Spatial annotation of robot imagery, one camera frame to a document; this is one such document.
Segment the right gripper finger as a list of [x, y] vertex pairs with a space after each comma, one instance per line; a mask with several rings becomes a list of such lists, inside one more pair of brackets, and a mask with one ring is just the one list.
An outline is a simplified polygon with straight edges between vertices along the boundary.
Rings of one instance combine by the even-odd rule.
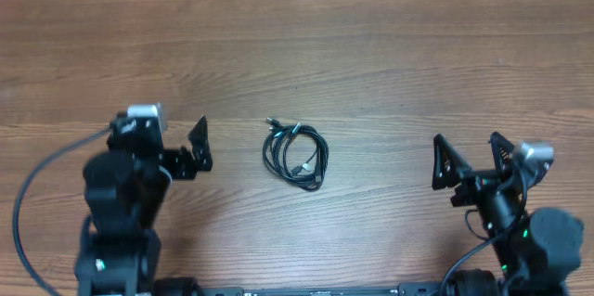
[[499, 174], [511, 174], [512, 153], [515, 146], [499, 132], [493, 132], [489, 137], [495, 168]]
[[471, 166], [441, 134], [433, 138], [433, 155], [433, 190], [457, 186], [464, 174], [471, 170]]

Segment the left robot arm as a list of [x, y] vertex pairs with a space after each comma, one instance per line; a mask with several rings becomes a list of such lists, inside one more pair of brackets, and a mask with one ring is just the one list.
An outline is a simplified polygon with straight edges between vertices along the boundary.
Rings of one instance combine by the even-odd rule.
[[170, 185], [213, 168], [206, 117], [189, 148], [165, 148], [156, 116], [120, 113], [106, 151], [83, 168], [84, 220], [74, 267], [80, 295], [137, 295], [153, 289], [161, 251], [154, 223]]

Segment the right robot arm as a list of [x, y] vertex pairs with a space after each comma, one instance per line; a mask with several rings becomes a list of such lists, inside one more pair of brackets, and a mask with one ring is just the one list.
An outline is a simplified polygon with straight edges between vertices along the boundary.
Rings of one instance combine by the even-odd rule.
[[566, 278], [581, 264], [585, 225], [558, 208], [526, 209], [528, 192], [554, 162], [547, 142], [514, 144], [494, 132], [494, 166], [473, 168], [438, 134], [433, 139], [432, 188], [454, 191], [450, 202], [478, 213], [480, 244], [445, 273], [438, 295], [565, 295]]

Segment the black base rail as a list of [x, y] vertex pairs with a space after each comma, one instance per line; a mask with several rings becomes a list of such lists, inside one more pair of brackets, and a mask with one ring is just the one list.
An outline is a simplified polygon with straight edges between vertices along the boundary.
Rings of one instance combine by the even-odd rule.
[[281, 288], [246, 290], [240, 287], [201, 287], [195, 277], [157, 280], [156, 296], [436, 296], [439, 282], [403, 282], [389, 287]]

